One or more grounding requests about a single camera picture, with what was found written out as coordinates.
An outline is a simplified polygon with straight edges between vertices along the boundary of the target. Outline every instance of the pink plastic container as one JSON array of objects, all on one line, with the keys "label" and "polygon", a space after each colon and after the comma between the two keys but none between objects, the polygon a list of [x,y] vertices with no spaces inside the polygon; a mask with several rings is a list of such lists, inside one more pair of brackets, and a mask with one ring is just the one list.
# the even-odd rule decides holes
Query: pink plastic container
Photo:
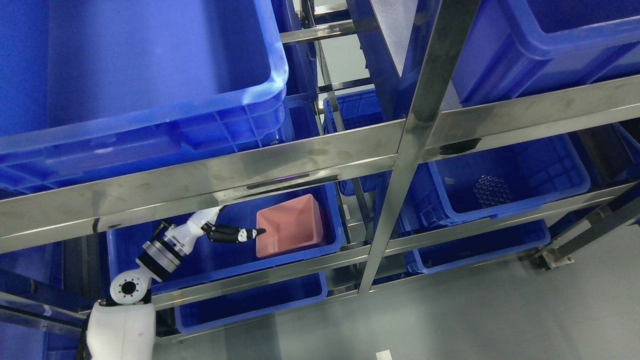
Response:
[{"label": "pink plastic container", "polygon": [[311,194],[258,211],[256,223],[267,231],[256,239],[258,258],[300,250],[323,240],[320,207]]}]

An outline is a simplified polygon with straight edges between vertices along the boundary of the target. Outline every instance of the blue plastic crate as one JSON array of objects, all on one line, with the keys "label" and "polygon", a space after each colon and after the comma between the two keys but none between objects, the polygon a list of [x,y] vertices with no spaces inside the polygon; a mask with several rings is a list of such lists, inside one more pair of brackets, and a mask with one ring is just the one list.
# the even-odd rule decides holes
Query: blue plastic crate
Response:
[{"label": "blue plastic crate", "polygon": [[287,141],[288,66],[269,1],[0,9],[0,188],[39,192]]},{"label": "blue plastic crate", "polygon": [[472,106],[640,72],[640,2],[483,0],[453,75]]},{"label": "blue plastic crate", "polygon": [[[63,285],[63,244],[48,243],[0,254],[0,268],[51,286]],[[78,339],[0,322],[0,359],[73,360]]]},{"label": "blue plastic crate", "polygon": [[412,250],[405,253],[404,264],[409,272],[433,274],[533,249],[550,240],[544,220],[539,220]]},{"label": "blue plastic crate", "polygon": [[[333,184],[228,205],[218,217],[218,223],[252,228],[255,227],[255,217],[259,210],[306,194],[313,195],[320,205],[324,237],[319,246],[260,259],[255,255],[255,240],[240,244],[211,243],[206,236],[203,236],[196,242],[193,252],[185,258],[174,273],[163,282],[154,281],[152,291],[155,294],[166,293],[338,251],[344,243],[344,233]],[[173,217],[170,220],[179,225],[189,216],[191,214]],[[123,271],[138,268],[136,258],[142,251],[142,245],[151,238],[158,225],[159,221],[154,221],[107,231],[109,273],[112,280]]]},{"label": "blue plastic crate", "polygon": [[[373,228],[374,231],[378,228],[378,221],[380,220],[380,214],[382,213],[382,205],[387,195],[387,189],[389,187],[389,181],[391,180],[391,171],[379,173],[378,185],[376,187],[376,196],[373,200]],[[400,214],[396,219],[396,232],[399,238],[404,236],[413,235],[421,232],[421,223],[415,216],[415,211],[411,202],[405,198],[403,205],[400,209]]]},{"label": "blue plastic crate", "polygon": [[[374,3],[379,6],[377,9],[373,8]],[[406,118],[440,0],[347,0],[347,5],[356,28],[362,26],[362,31],[358,31],[358,39],[378,91],[385,120]],[[381,26],[368,25],[372,23],[383,23],[388,33],[383,34]],[[398,43],[406,49],[404,61],[398,58],[402,63],[401,71],[396,67],[389,50],[392,46],[397,48]]]},{"label": "blue plastic crate", "polygon": [[[271,4],[279,32],[286,33],[302,29],[293,0],[271,0]],[[313,43],[287,45],[284,47],[284,53],[289,64],[287,98],[314,101],[317,97],[317,65]]]},{"label": "blue plastic crate", "polygon": [[0,359],[74,360],[79,339],[0,322]]},{"label": "blue plastic crate", "polygon": [[633,161],[633,164],[631,164],[631,166],[626,171],[616,177],[614,179],[614,182],[624,182],[640,177],[640,143],[638,143],[638,140],[634,137],[634,135],[630,134],[629,131],[627,131],[627,129],[629,129],[633,131],[636,136],[638,136],[638,134],[640,134],[640,132],[638,131],[639,125],[639,119],[626,120],[613,124],[614,128],[618,131],[620,137],[622,138],[622,142],[627,149],[629,156],[631,157],[631,161]]},{"label": "blue plastic crate", "polygon": [[320,302],[328,293],[324,273],[298,277],[175,308],[183,334],[212,329],[276,311]]},{"label": "blue plastic crate", "polygon": [[[382,112],[380,110],[380,103],[376,97],[376,90],[362,90],[358,92],[348,93],[344,95],[336,96],[338,102],[338,108],[342,115],[342,123],[345,130],[357,129],[359,127],[370,126],[375,124],[381,124],[384,122]],[[329,104],[329,98],[324,100],[324,124],[323,129],[325,134],[336,133],[335,120],[333,113],[331,112],[331,105]],[[376,175],[366,175],[360,177],[360,184],[362,185],[362,191],[372,192],[376,189],[378,184],[378,178]],[[343,180],[338,183],[340,186],[340,193],[344,196],[354,196],[355,191],[353,189],[353,183],[351,180]]]},{"label": "blue plastic crate", "polygon": [[0,268],[62,289],[62,242],[0,254]]},{"label": "blue plastic crate", "polygon": [[285,103],[288,109],[287,116],[289,117],[289,121],[291,121],[295,140],[320,136],[316,122],[316,114],[309,102],[292,100],[287,97]]},{"label": "blue plastic crate", "polygon": [[558,135],[420,164],[409,194],[429,229],[525,213],[590,184],[571,141]]}]

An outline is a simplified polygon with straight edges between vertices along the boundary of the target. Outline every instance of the stainless steel shelf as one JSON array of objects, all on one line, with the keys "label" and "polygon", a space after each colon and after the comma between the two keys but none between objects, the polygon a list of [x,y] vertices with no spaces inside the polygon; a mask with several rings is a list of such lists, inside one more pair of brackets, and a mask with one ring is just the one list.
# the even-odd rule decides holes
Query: stainless steel shelf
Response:
[{"label": "stainless steel shelf", "polygon": [[[355,285],[357,290],[346,290],[328,299],[337,300],[390,287],[387,284],[372,287],[384,257],[399,256],[407,250],[524,222],[557,218],[575,209],[604,204],[628,189],[631,184],[592,189],[589,193],[559,200],[526,214],[501,220],[486,218],[390,240],[400,206],[419,163],[459,155],[451,154],[452,148],[469,153],[640,117],[640,76],[471,108],[441,109],[478,4],[479,0],[442,1],[407,119],[2,200],[0,253],[393,170],[371,245],[356,242],[335,254],[152,298],[156,309],[169,309],[302,275],[364,263],[364,270],[360,267],[353,273],[355,278],[345,282],[351,287]],[[343,16],[344,9],[339,10],[338,15]],[[282,39],[286,44],[294,44],[353,32],[353,23],[344,20],[283,34]],[[329,85],[320,86],[319,90],[329,93],[335,111],[337,105],[333,101],[333,90],[352,84],[331,85],[328,76],[325,80]],[[190,336],[194,335],[168,336],[162,341]]]},{"label": "stainless steel shelf", "polygon": [[0,253],[390,170],[404,121],[0,201]]}]

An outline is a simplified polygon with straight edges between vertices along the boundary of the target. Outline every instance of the grey floor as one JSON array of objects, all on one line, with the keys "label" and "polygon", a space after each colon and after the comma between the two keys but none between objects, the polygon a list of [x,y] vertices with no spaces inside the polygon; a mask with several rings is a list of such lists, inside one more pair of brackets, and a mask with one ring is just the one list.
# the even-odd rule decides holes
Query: grey floor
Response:
[{"label": "grey floor", "polygon": [[639,359],[638,227],[538,272],[515,260],[425,275],[156,345],[154,359]]}]

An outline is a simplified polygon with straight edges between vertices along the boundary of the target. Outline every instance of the white robot body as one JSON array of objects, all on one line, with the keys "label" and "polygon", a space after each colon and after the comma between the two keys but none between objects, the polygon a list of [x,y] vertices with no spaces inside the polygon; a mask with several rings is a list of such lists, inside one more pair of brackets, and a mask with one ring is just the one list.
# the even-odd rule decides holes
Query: white robot body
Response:
[{"label": "white robot body", "polygon": [[86,330],[93,360],[151,360],[155,338],[153,304],[93,305]]},{"label": "white robot body", "polygon": [[109,292],[115,304],[97,302],[89,317],[86,338],[94,360],[151,360],[156,336],[156,311],[150,303],[152,278],[162,281],[187,256],[203,235],[226,243],[255,239],[264,229],[214,225],[222,207],[197,211],[162,238],[143,245],[136,259],[140,266],[116,276]]}]

